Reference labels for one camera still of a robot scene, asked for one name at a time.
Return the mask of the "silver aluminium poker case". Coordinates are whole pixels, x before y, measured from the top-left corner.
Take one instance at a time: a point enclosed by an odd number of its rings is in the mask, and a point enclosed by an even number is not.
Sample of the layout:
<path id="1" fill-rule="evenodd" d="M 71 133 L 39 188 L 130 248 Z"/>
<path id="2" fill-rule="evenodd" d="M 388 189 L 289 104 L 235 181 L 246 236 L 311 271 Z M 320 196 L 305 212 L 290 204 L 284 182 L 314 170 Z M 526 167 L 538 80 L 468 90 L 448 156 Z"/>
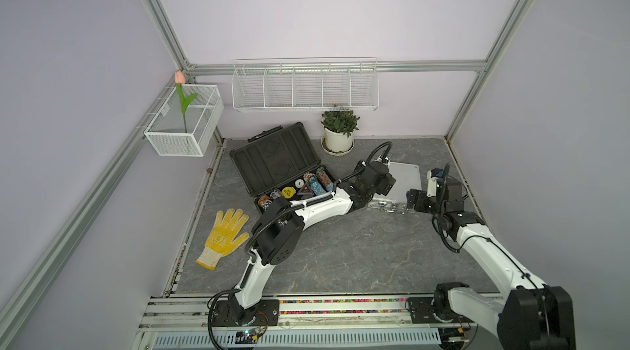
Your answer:
<path id="1" fill-rule="evenodd" d="M 405 214 L 408 211 L 407 192 L 411 189 L 422 189 L 420 167 L 417 164 L 390 161 L 388 168 L 395 179 L 394 186 L 387 195 L 375 194 L 367 207 L 384 212 Z"/>

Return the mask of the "black plastic poker case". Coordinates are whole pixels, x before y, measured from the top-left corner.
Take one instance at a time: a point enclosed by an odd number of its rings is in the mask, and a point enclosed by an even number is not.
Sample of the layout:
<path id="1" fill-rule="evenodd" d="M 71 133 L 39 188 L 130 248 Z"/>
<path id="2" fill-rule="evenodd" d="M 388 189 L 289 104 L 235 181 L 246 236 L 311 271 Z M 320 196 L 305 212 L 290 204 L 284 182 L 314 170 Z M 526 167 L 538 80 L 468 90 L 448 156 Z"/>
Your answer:
<path id="1" fill-rule="evenodd" d="M 295 181 L 307 173 L 315 174 L 322 168 L 329 179 L 336 180 L 300 122 L 259 133 L 245 146 L 231 150 L 230 157 L 259 213 L 264 213 L 259 205 L 261 197 L 295 187 Z"/>

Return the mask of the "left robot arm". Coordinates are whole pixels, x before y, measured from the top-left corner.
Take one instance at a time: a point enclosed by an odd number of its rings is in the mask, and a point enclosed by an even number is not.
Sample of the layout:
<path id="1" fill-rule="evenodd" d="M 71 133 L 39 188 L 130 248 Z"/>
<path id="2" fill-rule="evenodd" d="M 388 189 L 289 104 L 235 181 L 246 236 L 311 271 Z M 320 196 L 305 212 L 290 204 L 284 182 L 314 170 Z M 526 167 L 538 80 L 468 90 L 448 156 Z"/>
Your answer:
<path id="1" fill-rule="evenodd" d="M 294 202 L 278 198 L 254 225 L 251 236 L 238 234 L 243 220 L 236 211 L 219 212 L 215 224 L 226 234 L 211 235 L 198 262 L 210 267 L 241 244 L 249 260 L 240 281 L 213 299 L 226 297 L 228 319 L 236 325 L 252 324 L 273 270 L 295 251 L 303 231 L 366 207 L 376 194 L 387 195 L 394 184 L 389 159 L 382 156 L 360 161 L 351 175 L 334 182 L 331 191 L 323 195 Z"/>

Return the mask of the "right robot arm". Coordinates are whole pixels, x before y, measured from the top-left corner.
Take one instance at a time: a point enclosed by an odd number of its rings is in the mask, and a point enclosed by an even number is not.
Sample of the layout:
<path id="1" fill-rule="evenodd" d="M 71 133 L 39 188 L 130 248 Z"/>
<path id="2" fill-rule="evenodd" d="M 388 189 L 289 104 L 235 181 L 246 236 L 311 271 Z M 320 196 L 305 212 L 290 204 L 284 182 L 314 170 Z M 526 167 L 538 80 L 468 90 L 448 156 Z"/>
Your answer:
<path id="1" fill-rule="evenodd" d="M 446 169 L 428 172 L 425 191 L 411 189 L 408 204 L 431 215 L 434 230 L 453 253 L 467 252 L 502 297 L 494 301 L 467 284 L 438 284 L 434 316 L 447 322 L 467 317 L 495 335 L 504 349 L 574 349 L 574 307 L 569 293 L 526 269 L 475 212 L 464 209 L 464 185 Z"/>

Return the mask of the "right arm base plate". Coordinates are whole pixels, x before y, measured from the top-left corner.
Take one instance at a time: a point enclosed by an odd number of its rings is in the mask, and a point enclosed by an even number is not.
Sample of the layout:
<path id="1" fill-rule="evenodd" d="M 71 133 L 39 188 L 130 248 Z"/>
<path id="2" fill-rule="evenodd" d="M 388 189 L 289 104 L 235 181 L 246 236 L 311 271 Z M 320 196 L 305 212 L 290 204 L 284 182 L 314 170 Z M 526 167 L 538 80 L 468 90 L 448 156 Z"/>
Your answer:
<path id="1" fill-rule="evenodd" d="M 405 309 L 410 315 L 413 324 L 472 324 L 473 322 L 464 316 L 456 316 L 452 312 L 438 312 L 433 305 L 432 297 L 408 297 L 405 301 Z"/>

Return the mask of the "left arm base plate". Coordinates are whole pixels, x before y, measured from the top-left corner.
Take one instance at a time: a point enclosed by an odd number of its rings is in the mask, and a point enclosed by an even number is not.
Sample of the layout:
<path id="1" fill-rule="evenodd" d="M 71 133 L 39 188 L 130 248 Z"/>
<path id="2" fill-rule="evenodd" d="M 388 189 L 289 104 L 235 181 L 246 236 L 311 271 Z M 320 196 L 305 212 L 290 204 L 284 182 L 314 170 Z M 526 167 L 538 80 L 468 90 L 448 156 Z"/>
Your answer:
<path id="1" fill-rule="evenodd" d="M 236 299 L 230 298 L 215 302 L 210 323 L 213 327 L 277 326 L 279 316 L 277 299 L 263 299 L 250 308 L 243 308 Z"/>

